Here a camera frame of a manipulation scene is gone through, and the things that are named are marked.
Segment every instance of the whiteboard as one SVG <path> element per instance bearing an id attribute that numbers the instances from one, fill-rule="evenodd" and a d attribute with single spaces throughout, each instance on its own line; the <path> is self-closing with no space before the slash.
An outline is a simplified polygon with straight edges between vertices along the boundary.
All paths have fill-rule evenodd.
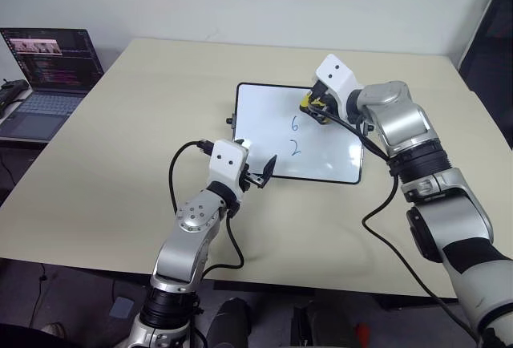
<path id="1" fill-rule="evenodd" d="M 276 177 L 357 184 L 362 143 L 340 125 L 320 125 L 301 112 L 299 103 L 308 91 L 307 87 L 239 84 L 233 139 L 249 144 L 249 171 L 262 173 L 276 154 Z"/>

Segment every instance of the handwritten number 2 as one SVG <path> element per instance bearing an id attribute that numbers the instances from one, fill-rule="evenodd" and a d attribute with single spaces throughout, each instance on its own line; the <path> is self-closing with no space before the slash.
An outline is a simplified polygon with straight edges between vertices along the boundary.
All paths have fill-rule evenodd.
<path id="1" fill-rule="evenodd" d="M 292 130 L 296 131 L 299 127 L 294 124 L 294 121 L 296 120 L 297 118 L 297 115 L 294 116 L 294 118 L 292 118 Z"/>
<path id="2" fill-rule="evenodd" d="M 297 150 L 297 141 L 296 140 L 290 140 L 290 141 L 294 142 L 294 144 L 296 145 L 296 148 L 294 149 L 292 155 L 295 156 L 296 154 L 301 153 L 301 150 Z"/>

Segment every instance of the floor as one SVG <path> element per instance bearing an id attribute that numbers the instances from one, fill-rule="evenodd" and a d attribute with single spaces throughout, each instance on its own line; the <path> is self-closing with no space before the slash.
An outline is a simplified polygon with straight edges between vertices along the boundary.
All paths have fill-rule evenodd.
<path id="1" fill-rule="evenodd" d="M 128 297 L 135 305 L 128 319 L 109 316 L 112 306 L 112 280 L 57 265 L 45 265 L 48 280 L 43 282 L 42 300 L 34 328 L 61 322 L 72 342 L 85 348 L 114 346 L 131 328 L 131 320 L 144 298 L 145 289 L 117 281 L 115 297 Z M 27 326 L 38 294 L 40 264 L 0 260 L 0 322 Z M 213 281 L 202 282 L 199 295 L 205 312 L 198 317 L 198 327 L 207 332 L 220 305 L 231 297 L 241 297 L 252 308 L 252 348 L 289 344 L 290 319 L 294 306 L 304 306 L 316 299 L 340 307 L 351 322 L 364 322 L 370 328 L 373 347 L 464 347 L 472 341 L 435 306 L 385 311 L 365 293 L 317 289 L 314 295 L 214 290 Z M 463 316 L 459 306 L 451 306 Z"/>

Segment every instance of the beige tabletop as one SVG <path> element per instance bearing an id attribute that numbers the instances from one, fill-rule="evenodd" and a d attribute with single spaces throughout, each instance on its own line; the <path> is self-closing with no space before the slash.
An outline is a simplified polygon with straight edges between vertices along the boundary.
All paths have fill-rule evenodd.
<path id="1" fill-rule="evenodd" d="M 400 79 L 426 110 L 512 255 L 511 152 L 449 59 L 348 51 L 136 39 L 79 105 L 0 209 L 0 257 L 150 273 L 172 230 L 168 166 L 178 147 L 230 139 L 225 123 L 240 82 L 311 86 L 328 53 L 364 84 Z M 187 150 L 176 165 L 178 201 L 204 188 L 208 157 Z M 361 226 L 388 195 L 386 165 L 366 153 L 358 185 L 272 179 L 244 196 L 233 232 L 243 269 L 209 277 L 424 295 L 401 262 Z M 371 226 L 405 254 L 431 289 L 453 296 L 441 265 L 424 260 L 401 194 Z M 222 226 L 210 261 L 236 262 Z"/>

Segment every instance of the laptop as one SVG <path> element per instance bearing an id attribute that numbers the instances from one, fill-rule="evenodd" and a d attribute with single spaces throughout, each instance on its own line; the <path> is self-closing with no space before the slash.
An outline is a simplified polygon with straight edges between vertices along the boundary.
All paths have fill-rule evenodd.
<path id="1" fill-rule="evenodd" d="M 48 142 L 103 75 L 86 30 L 0 28 L 32 88 L 0 139 Z"/>

